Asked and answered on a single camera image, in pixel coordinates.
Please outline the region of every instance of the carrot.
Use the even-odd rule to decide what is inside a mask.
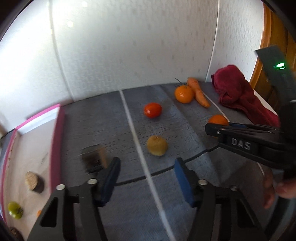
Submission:
[[[211,105],[203,95],[202,89],[197,81],[197,79],[189,77],[187,79],[187,85],[190,86],[193,90],[194,98],[200,103],[203,107],[209,108]]]

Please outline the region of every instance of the green led light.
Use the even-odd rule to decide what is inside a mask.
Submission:
[[[280,64],[277,65],[278,68],[279,68],[279,67],[283,67],[283,66],[285,66],[284,63],[280,63]]]

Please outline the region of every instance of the wooden door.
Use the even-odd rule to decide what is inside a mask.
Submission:
[[[267,43],[265,46],[277,45],[283,52],[287,59],[290,68],[296,72],[296,44],[290,33],[285,28],[283,22],[279,17],[273,13],[266,5],[265,11],[265,25],[262,42]],[[257,72],[257,79],[254,76],[251,79],[251,86],[270,104],[270,106],[277,112],[281,106],[276,90],[269,84],[268,79],[262,70],[262,66],[257,64],[255,66],[254,74]]]

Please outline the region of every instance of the small green fruit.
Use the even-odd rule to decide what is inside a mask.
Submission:
[[[24,210],[18,203],[10,202],[8,204],[8,212],[13,218],[20,219],[24,213]]]

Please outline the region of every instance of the pink border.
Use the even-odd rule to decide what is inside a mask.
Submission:
[[[62,107],[60,107],[52,136],[52,145],[50,150],[49,188],[51,193],[54,191],[57,185],[61,184],[61,147],[64,122],[65,111]]]
[[[30,121],[36,119],[37,117],[59,107],[59,112],[56,118],[56,125],[54,128],[54,133],[52,137],[52,144],[51,144],[51,150],[50,150],[50,163],[49,163],[49,188],[50,191],[52,192],[53,189],[60,184],[60,150],[61,150],[61,144],[62,144],[62,134],[63,134],[63,125],[64,125],[64,120],[65,120],[65,112],[63,108],[61,107],[60,104],[56,104],[54,106],[51,106],[38,114],[34,115],[33,117],[29,118],[26,120],[24,123],[20,124],[17,126],[12,133],[12,136],[10,138],[6,154],[5,154],[5,159],[3,163],[3,168],[2,168],[2,177],[1,177],[1,183],[0,183],[0,202],[1,202],[1,209],[3,213],[3,220],[6,222],[5,218],[5,208],[4,208],[4,196],[3,196],[3,188],[4,188],[4,179],[5,179],[5,172],[7,168],[7,161],[8,161],[8,156],[10,153],[10,149],[12,148],[13,145],[13,140],[15,138],[15,135],[17,133],[17,130],[19,130],[21,127],[29,123]]]
[[[17,130],[14,129],[9,141],[9,144],[7,146],[5,158],[4,158],[4,163],[3,163],[3,168],[2,168],[2,178],[1,178],[1,187],[0,187],[0,202],[1,202],[1,209],[2,209],[2,215],[3,215],[3,220],[6,222],[5,218],[5,209],[4,209],[4,197],[3,197],[3,188],[4,188],[4,177],[5,177],[5,172],[6,172],[6,167],[7,167],[7,161],[8,161],[8,156],[11,151],[11,148],[13,146],[13,140],[17,134]]]
[[[45,109],[45,110],[39,112],[38,114],[36,114],[36,115],[32,116],[31,118],[27,119],[24,123],[22,123],[22,124],[20,124],[19,126],[17,126],[16,129],[17,129],[17,130],[20,129],[20,128],[23,127],[24,125],[28,124],[30,121],[32,121],[32,120],[36,119],[37,117],[39,117],[39,116],[45,114],[46,112],[49,112],[49,111],[51,111],[51,110],[53,110],[53,109],[55,109],[55,108],[57,108],[57,107],[60,107],[60,106],[61,106],[61,104],[56,104],[56,105],[53,105],[53,106],[51,106],[51,107],[49,107],[49,108],[47,108],[47,109]]]

